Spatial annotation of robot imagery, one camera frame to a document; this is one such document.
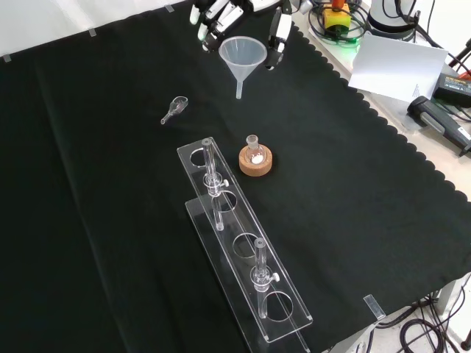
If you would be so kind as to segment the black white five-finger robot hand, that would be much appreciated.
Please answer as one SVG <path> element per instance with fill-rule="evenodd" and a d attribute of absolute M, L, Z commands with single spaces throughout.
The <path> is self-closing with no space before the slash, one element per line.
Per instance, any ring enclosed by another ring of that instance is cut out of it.
<path fill-rule="evenodd" d="M 219 49 L 223 40 L 243 20 L 272 10 L 274 17 L 269 30 L 266 69 L 273 70 L 282 61 L 291 31 L 290 1 L 193 1 L 190 24 L 198 26 L 197 37 L 204 51 Z"/>

